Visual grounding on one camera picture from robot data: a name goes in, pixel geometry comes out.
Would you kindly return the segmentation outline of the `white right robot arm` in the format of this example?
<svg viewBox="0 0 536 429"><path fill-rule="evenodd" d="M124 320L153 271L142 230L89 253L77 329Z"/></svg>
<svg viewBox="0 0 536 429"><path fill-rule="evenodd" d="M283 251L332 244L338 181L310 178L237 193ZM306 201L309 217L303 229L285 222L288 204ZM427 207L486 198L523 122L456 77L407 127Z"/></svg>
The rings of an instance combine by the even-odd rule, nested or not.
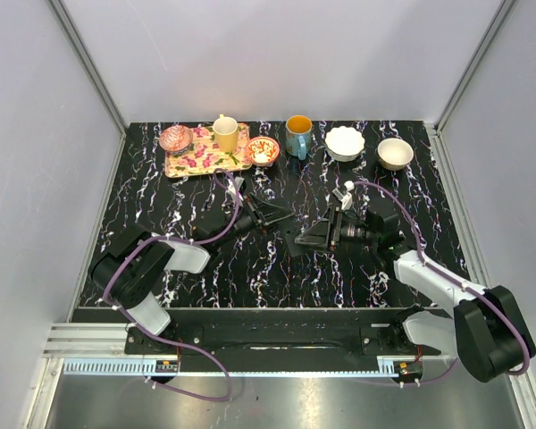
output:
<svg viewBox="0 0 536 429"><path fill-rule="evenodd" d="M392 279L427 297L444 311L434 315L421 307L398 313L380 340L400 354L426 346L459 360L476 380L522 375L536 347L514 294L504 286L485 288L436 263L399 230L398 213L371 206L357 218L339 206L294 239L302 248L334 251L341 242L370 250Z"/></svg>

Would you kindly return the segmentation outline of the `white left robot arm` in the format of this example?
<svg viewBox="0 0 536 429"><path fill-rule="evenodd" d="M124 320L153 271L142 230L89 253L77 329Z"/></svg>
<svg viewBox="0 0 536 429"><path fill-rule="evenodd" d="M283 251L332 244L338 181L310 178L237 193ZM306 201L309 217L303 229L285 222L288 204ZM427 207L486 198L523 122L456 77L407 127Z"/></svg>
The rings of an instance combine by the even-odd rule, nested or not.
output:
<svg viewBox="0 0 536 429"><path fill-rule="evenodd" d="M124 309L146 329L144 341L149 348L165 353L174 346L176 333L171 328L172 318L152 292L162 274L202 273L220 255L224 243L252 230L267 233L292 216L291 209L248 194L241 198L236 218L219 210L201 216L193 227L193 245L166 239L136 223L92 260L88 278L102 290L106 302Z"/></svg>

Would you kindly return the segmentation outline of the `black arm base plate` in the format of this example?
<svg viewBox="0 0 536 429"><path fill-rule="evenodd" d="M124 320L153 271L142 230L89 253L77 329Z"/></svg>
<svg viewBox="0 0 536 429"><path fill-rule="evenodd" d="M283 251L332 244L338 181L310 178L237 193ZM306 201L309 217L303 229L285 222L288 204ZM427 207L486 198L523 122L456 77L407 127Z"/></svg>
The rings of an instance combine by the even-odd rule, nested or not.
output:
<svg viewBox="0 0 536 429"><path fill-rule="evenodd" d="M155 340L137 327L130 327L126 352L175 350L162 340L197 346L209 352L228 349L337 349L356 356L420 355L437 356L436 349L408 341L389 339L387 325L372 327L357 324L173 324Z"/></svg>

